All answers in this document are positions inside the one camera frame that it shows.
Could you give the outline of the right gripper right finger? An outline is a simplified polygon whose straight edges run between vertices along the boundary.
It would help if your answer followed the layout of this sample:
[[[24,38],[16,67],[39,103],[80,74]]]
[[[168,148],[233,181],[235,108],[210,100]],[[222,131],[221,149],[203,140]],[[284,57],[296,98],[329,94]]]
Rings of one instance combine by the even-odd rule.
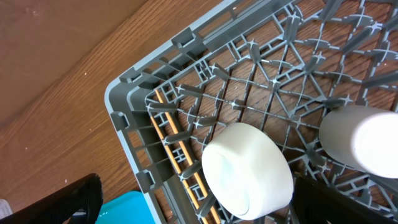
[[[296,178],[292,205],[300,224],[395,223],[308,177]]]

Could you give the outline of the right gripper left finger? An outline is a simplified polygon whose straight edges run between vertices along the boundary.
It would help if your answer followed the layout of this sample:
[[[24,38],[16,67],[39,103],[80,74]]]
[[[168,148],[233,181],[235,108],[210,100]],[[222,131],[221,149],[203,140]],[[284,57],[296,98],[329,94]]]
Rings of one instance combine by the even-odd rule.
[[[98,174],[91,173],[8,217],[1,224],[95,224],[103,205]]]

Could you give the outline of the white bowl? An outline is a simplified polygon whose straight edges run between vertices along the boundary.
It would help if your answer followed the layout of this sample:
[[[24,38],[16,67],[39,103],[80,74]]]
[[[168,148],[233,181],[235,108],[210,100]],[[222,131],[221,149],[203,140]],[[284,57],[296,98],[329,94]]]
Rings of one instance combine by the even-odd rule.
[[[201,163],[217,201],[240,219],[263,217],[292,199],[287,160],[271,138],[249,124],[227,126],[207,144]]]

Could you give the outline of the white cup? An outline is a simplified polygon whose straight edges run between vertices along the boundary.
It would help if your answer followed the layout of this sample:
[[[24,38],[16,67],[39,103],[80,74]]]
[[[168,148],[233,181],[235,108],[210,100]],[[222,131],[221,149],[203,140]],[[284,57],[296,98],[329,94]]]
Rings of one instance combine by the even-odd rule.
[[[397,113],[359,105],[330,111],[319,139],[334,160],[380,177],[397,178]]]

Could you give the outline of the wooden chopstick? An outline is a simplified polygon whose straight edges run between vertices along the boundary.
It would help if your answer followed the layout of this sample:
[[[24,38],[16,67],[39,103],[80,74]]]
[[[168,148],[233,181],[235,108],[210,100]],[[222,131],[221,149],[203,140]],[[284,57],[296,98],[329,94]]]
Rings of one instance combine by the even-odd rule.
[[[158,97],[158,99],[159,99],[159,102],[160,102],[160,103],[163,103],[163,102],[164,102],[164,101],[163,101],[163,98],[161,97],[161,95],[160,95],[160,93],[159,93],[159,91],[158,91],[157,89],[155,89],[155,94],[157,95],[157,97]],[[174,132],[175,134],[180,134],[180,132],[179,132],[178,129],[177,129],[177,126],[175,125],[175,122],[174,122],[174,120],[173,120],[171,114],[170,114],[169,112],[166,112],[165,115],[166,115],[166,117],[167,117],[167,119],[168,119],[168,121],[169,121],[169,123],[170,123],[170,126],[172,127],[173,132]],[[188,164],[189,164],[189,165],[193,165],[193,159],[191,158],[190,154],[188,153],[188,150],[187,150],[187,147],[186,147],[184,141],[183,141],[183,140],[180,140],[178,143],[180,144],[180,147],[182,148],[182,151],[183,151],[183,153],[184,153],[184,155],[185,155],[185,157],[186,157],[186,160],[187,160]],[[208,192],[207,192],[207,190],[206,190],[206,188],[205,188],[205,185],[204,185],[203,181],[201,180],[200,175],[198,174],[197,171],[196,171],[193,175],[194,175],[194,178],[195,178],[196,182],[197,182],[198,185],[200,186],[201,192],[203,193],[204,196],[207,197],[207,196],[208,196]],[[211,212],[211,214],[212,214],[212,216],[213,216],[215,222],[216,222],[217,224],[220,224],[220,223],[221,223],[221,220],[220,220],[220,218],[219,218],[219,216],[218,216],[218,214],[217,214],[217,211],[216,211],[216,209],[215,209],[214,206],[212,206],[212,207],[210,208],[210,212]]]
[[[157,124],[157,121],[153,116],[150,116],[150,119],[155,127],[155,130],[157,131],[157,134],[159,135],[160,139],[162,140],[162,143],[164,145],[164,148],[166,150],[166,153],[175,169],[175,171],[178,174],[178,177],[184,186],[185,192],[188,194],[191,203],[193,204],[193,211],[195,212],[194,215],[192,215],[193,219],[198,221],[199,219],[202,220],[203,223],[208,223],[208,220],[206,219],[206,214],[202,215],[201,212],[201,206],[198,202],[197,196],[193,193],[193,190],[190,188],[187,179],[189,179],[191,176],[194,176],[193,174],[197,171],[199,174],[199,170],[201,169],[201,164],[199,161],[193,162],[193,165],[190,165],[188,168],[185,170],[182,170],[181,167],[179,166],[178,162],[174,158],[174,155],[172,153],[172,150],[170,149],[169,145],[166,143],[171,143],[173,144],[175,141],[179,142],[180,140],[183,140],[185,143],[185,140],[190,137],[190,132],[189,131],[179,131],[180,134],[173,134],[173,135],[168,135],[165,136],[162,134],[161,129],[159,128],[159,125]]]

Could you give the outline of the teal plastic tray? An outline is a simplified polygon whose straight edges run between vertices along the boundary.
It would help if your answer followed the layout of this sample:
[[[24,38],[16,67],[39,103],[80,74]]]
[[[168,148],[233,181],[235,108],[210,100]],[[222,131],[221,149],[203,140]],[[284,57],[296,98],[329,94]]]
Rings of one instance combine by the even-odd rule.
[[[96,224],[155,224],[140,191],[130,191],[101,207]]]

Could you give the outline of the grey dish rack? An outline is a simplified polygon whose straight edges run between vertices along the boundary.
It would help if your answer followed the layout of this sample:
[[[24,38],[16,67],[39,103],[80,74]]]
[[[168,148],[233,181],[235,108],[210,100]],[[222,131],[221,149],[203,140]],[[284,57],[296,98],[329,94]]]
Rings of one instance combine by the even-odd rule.
[[[203,223],[150,119],[173,135],[166,112],[194,162],[227,125],[250,124],[294,174],[397,221],[397,181],[330,158],[318,137],[339,106],[397,111],[396,1],[223,1],[115,78],[104,102],[155,223]],[[208,197],[187,182],[208,223],[212,206],[240,223],[199,175]]]

